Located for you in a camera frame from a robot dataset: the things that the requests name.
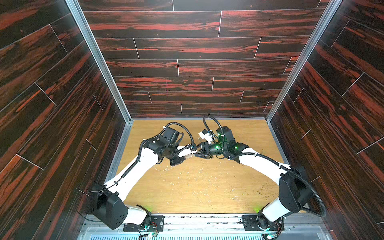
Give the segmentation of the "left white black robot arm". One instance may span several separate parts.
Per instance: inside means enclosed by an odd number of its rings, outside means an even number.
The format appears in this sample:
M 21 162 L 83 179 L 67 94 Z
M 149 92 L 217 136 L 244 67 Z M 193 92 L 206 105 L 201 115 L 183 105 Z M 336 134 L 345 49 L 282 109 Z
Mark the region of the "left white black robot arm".
M 178 149 L 180 141 L 179 132 L 170 126 L 176 125 L 185 130 L 191 139 L 191 143 Z M 163 127 L 156 136 L 144 139 L 140 143 L 138 155 L 119 174 L 105 184 L 94 184 L 87 194 L 91 197 L 92 214 L 110 229 L 115 230 L 123 224 L 134 224 L 147 228 L 151 213 L 141 206 L 128 207 L 124 200 L 135 184 L 154 165 L 164 158 L 184 160 L 179 153 L 190 149 L 194 144 L 194 138 L 190 131 L 182 124 L 171 122 Z

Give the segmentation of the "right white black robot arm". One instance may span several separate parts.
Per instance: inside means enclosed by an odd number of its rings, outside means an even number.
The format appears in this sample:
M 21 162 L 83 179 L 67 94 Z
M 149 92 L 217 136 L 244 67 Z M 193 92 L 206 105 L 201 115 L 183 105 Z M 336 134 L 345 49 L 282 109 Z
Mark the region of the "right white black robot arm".
M 258 171 L 279 186 L 278 197 L 258 212 L 254 224 L 260 230 L 280 233 L 285 216 L 299 212 L 314 197 L 311 188 L 305 184 L 307 177 L 303 170 L 292 169 L 290 165 L 276 162 L 248 145 L 236 142 L 228 127 L 218 128 L 216 135 L 204 129 L 199 132 L 199 137 L 204 141 L 197 145 L 196 157 L 211 159 L 223 155 Z

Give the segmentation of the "clear test tube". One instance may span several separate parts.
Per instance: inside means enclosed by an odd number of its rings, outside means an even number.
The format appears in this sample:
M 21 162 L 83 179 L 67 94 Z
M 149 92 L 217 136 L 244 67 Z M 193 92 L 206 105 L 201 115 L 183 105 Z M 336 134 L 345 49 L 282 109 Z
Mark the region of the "clear test tube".
M 185 149 L 179 153 L 179 157 L 191 158 L 194 154 L 197 153 L 197 150 Z

